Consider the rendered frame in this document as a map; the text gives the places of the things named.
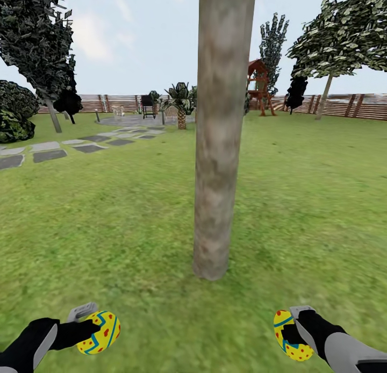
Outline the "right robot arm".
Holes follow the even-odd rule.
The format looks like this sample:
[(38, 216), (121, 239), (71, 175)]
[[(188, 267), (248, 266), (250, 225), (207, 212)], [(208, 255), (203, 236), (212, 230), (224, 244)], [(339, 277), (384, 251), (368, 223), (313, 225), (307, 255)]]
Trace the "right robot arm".
[(387, 373), (387, 353), (348, 335), (309, 305), (290, 307), (290, 313), (294, 324), (283, 325), (283, 339), (290, 345), (309, 345), (335, 373)]

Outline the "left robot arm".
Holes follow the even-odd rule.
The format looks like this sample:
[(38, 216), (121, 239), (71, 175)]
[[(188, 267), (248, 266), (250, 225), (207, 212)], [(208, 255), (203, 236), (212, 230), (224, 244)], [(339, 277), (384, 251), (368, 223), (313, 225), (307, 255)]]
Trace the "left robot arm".
[(4, 352), (0, 352), (0, 373), (34, 373), (45, 354), (61, 350), (91, 338), (101, 327), (92, 319), (80, 322), (81, 317), (96, 312), (96, 303), (87, 303), (69, 313), (66, 324), (59, 319), (41, 318), (27, 326)]

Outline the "easter egg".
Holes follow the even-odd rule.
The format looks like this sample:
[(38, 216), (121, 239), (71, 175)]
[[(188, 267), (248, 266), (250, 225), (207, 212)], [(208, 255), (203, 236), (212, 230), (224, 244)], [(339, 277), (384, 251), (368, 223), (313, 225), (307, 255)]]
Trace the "easter egg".
[(294, 324), (293, 319), (294, 317), (292, 317), (289, 311), (279, 310), (274, 317), (275, 334), (279, 346), (286, 355), (295, 361), (306, 361), (312, 356), (313, 349), (309, 345), (304, 344), (290, 345), (289, 342), (282, 337), (281, 330), (283, 329), (283, 325)]
[(101, 352), (111, 346), (120, 334), (121, 324), (119, 319), (111, 312), (96, 311), (87, 318), (99, 325), (101, 330), (93, 333), (91, 338), (77, 343), (78, 349), (84, 354)]

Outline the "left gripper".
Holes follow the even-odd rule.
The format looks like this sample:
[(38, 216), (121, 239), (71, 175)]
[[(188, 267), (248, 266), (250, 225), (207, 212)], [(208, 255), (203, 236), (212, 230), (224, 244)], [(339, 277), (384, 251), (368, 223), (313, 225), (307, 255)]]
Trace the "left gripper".
[(93, 333), (99, 332), (101, 327), (93, 323), (92, 319), (80, 323), (66, 323), (69, 333), (65, 343), (56, 350), (72, 347), (78, 342), (91, 338)]

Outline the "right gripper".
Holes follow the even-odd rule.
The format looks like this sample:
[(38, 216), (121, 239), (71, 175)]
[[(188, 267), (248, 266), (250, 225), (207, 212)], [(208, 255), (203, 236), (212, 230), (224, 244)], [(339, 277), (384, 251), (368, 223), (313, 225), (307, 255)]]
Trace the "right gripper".
[(296, 323), (283, 325), (283, 329), (281, 330), (281, 333), (282, 333), (283, 339), (287, 340), (290, 345), (295, 345), (295, 344), (307, 345), (307, 342), (304, 341), (302, 337), (300, 337), (297, 330)]

